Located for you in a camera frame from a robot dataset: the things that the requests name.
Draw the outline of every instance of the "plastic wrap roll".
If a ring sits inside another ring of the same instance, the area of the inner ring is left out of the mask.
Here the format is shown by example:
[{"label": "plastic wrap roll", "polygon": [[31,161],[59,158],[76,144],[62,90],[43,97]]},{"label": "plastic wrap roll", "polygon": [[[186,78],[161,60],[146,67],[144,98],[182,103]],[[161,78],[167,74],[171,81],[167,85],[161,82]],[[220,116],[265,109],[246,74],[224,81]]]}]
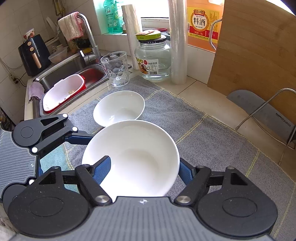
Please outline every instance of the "plastic wrap roll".
[{"label": "plastic wrap roll", "polygon": [[170,12],[170,48],[172,82],[186,83],[187,78],[187,0],[168,0]]},{"label": "plastic wrap roll", "polygon": [[135,49],[140,46],[135,34],[142,32],[142,22],[136,14],[136,7],[133,4],[122,5],[123,20],[126,25],[126,33],[128,36],[128,45],[131,51],[133,68],[139,69],[135,56]]}]

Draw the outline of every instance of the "small white bowl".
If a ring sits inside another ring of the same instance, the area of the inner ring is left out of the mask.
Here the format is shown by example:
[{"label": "small white bowl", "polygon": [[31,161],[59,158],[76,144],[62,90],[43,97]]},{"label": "small white bowl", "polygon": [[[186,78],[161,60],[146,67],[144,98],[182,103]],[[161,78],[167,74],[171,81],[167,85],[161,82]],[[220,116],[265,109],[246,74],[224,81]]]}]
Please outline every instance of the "small white bowl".
[{"label": "small white bowl", "polygon": [[164,196],[179,172],[180,158],[172,137],[143,120],[125,120],[98,132],[87,145],[82,164],[111,158],[111,169],[100,186],[117,196]]},{"label": "small white bowl", "polygon": [[117,91],[104,97],[94,109],[94,120],[107,127],[119,121],[136,120],[145,108],[144,98],[134,91]]}]

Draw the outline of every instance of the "green bottle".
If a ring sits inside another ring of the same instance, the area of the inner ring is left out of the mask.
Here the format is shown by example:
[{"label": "green bottle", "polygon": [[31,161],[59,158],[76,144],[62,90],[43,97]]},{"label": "green bottle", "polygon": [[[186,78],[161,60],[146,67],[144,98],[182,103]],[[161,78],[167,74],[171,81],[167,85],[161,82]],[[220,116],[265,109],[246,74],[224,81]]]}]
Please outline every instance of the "green bottle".
[{"label": "green bottle", "polygon": [[103,6],[105,8],[109,33],[121,33],[122,24],[118,17],[117,2],[114,2],[114,0],[105,0]]}]

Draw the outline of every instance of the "glass cup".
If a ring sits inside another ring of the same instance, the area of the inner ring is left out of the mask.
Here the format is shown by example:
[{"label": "glass cup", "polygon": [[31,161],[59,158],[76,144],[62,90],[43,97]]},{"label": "glass cup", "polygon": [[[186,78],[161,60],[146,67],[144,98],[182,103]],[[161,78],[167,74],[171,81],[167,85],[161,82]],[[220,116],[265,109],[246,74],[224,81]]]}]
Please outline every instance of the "glass cup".
[{"label": "glass cup", "polygon": [[125,51],[116,51],[101,58],[103,69],[113,87],[121,87],[129,82],[128,62]]}]

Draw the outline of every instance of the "gray cloth with yellow stripes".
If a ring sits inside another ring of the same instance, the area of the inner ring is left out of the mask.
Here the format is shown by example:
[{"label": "gray cloth with yellow stripes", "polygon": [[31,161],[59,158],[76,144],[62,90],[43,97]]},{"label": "gray cloth with yellow stripes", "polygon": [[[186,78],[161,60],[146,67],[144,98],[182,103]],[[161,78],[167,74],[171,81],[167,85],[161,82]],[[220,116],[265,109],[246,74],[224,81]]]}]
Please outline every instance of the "gray cloth with yellow stripes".
[{"label": "gray cloth with yellow stripes", "polygon": [[[145,110],[140,119],[166,130],[176,142],[180,157],[191,165],[204,165],[213,171],[225,171],[227,166],[234,166],[245,174],[277,205],[279,215],[271,236],[278,241],[296,238],[295,182],[246,137],[162,87],[137,76],[129,84],[109,90],[84,105],[69,116],[70,120],[80,130],[97,133],[102,127],[93,119],[96,104],[108,94],[121,90],[135,91],[143,96]],[[56,164],[66,166],[64,169],[75,168],[81,164],[85,148],[64,143],[56,152],[64,152],[65,163],[48,163],[51,153],[41,161],[43,171],[46,171],[45,166]],[[178,177],[168,196],[175,198],[184,187]]]}]

